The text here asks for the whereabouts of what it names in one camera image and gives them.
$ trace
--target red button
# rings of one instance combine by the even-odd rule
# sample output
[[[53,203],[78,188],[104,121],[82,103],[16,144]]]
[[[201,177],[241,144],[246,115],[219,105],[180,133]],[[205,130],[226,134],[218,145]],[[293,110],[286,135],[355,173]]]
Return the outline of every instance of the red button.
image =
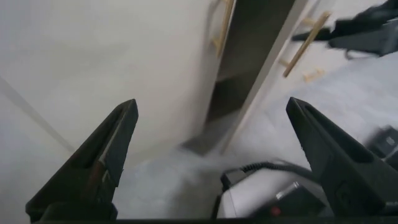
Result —
[[[272,207],[271,208],[271,215],[278,217],[280,214],[282,213],[282,211],[280,210],[280,208],[278,207]]]

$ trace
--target open cabinet door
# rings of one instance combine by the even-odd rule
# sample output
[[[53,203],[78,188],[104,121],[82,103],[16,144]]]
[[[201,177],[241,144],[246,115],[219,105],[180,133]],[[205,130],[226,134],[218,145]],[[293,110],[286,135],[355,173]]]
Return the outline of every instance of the open cabinet door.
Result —
[[[272,73],[271,71],[275,67],[277,59],[289,44],[290,37],[294,33],[295,28],[300,25],[301,20],[305,18],[317,1],[318,0],[296,0],[294,2],[294,5],[290,10],[284,25],[282,26],[282,29],[280,30],[279,35],[277,36],[274,45],[261,68],[261,71],[251,88],[251,91],[239,112],[237,120],[227,133],[226,143],[221,153],[224,153],[229,148],[229,145],[242,130],[252,110],[254,110],[255,107],[258,106],[258,103],[261,102],[261,96],[267,94],[267,91],[270,90],[280,78],[278,77],[280,74]]]
[[[292,42],[292,35],[311,31],[315,37],[319,28],[333,27],[337,19],[354,17],[383,2],[355,0],[348,4],[342,0],[296,1],[246,98],[237,122],[228,133],[223,152],[240,134],[247,118],[260,104],[265,108],[287,93],[349,63],[344,50],[328,48],[324,42],[312,42],[311,37],[305,42]]]

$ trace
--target gray floor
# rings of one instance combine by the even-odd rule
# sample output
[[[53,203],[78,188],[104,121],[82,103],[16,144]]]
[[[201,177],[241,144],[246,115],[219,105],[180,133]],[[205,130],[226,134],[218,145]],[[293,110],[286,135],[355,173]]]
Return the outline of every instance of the gray floor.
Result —
[[[398,54],[353,62],[289,96],[315,106],[360,142],[387,125],[398,127]],[[127,167],[114,202],[119,218],[208,218],[222,170],[283,159],[309,167],[285,113],[289,96],[261,106],[226,156],[222,136],[236,115],[166,156]]]
[[[219,155],[236,115],[214,122],[166,156],[125,169],[114,196],[118,218],[209,218],[221,192],[221,172],[243,162]]]

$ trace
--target black cable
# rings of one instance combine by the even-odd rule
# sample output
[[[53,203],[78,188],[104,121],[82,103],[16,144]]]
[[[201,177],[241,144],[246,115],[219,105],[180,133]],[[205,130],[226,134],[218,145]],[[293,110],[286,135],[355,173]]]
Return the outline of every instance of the black cable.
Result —
[[[257,163],[243,166],[240,169],[246,173],[246,172],[249,172],[252,170],[259,170],[259,169],[264,169],[264,168],[271,169],[271,170],[281,170],[281,171],[292,172],[292,173],[297,174],[301,177],[304,177],[308,180],[311,180],[315,183],[319,183],[319,180],[313,175],[312,171],[310,171],[304,167],[300,167],[300,166],[293,165],[293,164],[285,165],[285,164],[275,164],[275,163],[271,163],[271,162],[257,162]]]
[[[314,183],[319,184],[319,180],[314,176],[314,174],[312,173],[312,171],[304,168],[304,167],[300,167],[298,165],[294,165],[294,164],[275,164],[272,162],[257,162],[257,163],[253,163],[253,164],[249,164],[246,166],[242,166],[238,169],[230,169],[227,170],[225,172],[223,172],[223,174],[221,175],[221,183],[223,184],[223,191],[227,191],[234,183],[231,183],[231,181],[228,179],[227,174],[231,173],[231,172],[235,172],[235,171],[242,171],[244,173],[250,172],[250,171],[257,171],[260,169],[270,169],[270,170],[280,170],[280,171],[287,171],[287,172],[292,172],[294,174],[297,174],[301,177],[304,177],[308,180],[311,180]]]

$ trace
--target drawer handle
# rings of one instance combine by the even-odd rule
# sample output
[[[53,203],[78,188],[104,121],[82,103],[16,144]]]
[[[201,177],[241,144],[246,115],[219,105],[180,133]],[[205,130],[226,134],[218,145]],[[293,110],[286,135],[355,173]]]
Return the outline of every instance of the drawer handle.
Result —
[[[233,0],[223,0],[223,2],[225,2],[226,6],[225,6],[223,26],[221,27],[220,37],[219,38],[215,37],[212,39],[212,42],[216,47],[217,57],[221,56],[221,50],[223,49],[224,42],[226,39],[226,31],[228,30],[229,18],[231,17],[233,3],[234,3]]]
[[[318,35],[319,31],[322,29],[323,25],[325,25],[325,22],[328,20],[331,12],[324,12],[322,15],[319,17],[319,19],[313,23],[311,19],[306,18],[302,22],[305,25],[308,26],[313,26],[313,29],[311,30],[310,34],[308,35],[307,39],[305,42],[301,45],[301,47],[298,49],[296,54],[294,55],[293,59],[291,62],[287,62],[286,60],[281,59],[279,61],[280,64],[286,67],[286,70],[283,74],[283,76],[286,78],[289,76],[289,73],[293,70],[294,66],[297,64],[297,62],[300,60],[301,56],[305,52],[305,50],[308,48],[308,46],[313,42],[315,37]]]

